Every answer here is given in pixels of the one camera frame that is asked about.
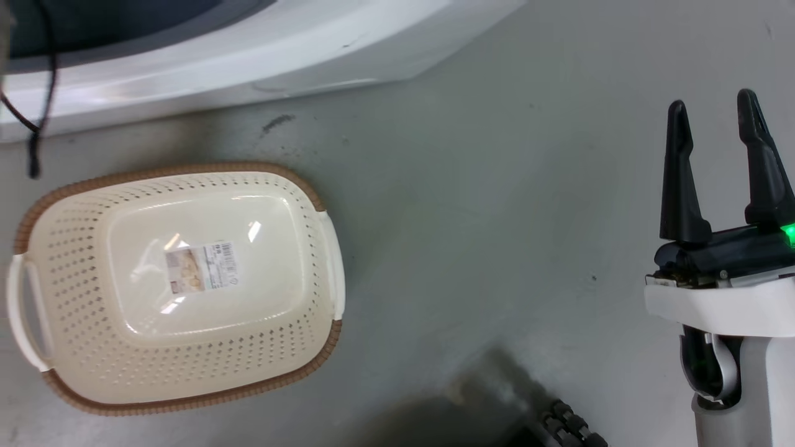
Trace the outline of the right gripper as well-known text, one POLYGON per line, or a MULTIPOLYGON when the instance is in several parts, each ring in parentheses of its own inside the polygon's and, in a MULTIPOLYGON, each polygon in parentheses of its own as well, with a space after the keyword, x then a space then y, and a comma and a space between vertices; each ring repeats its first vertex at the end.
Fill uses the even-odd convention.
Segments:
POLYGON ((789 338, 794 333, 793 189, 757 94, 737 94, 738 134, 747 148, 748 226, 712 232, 690 156, 686 105, 668 107, 658 267, 645 278, 653 316, 721 336, 789 338))

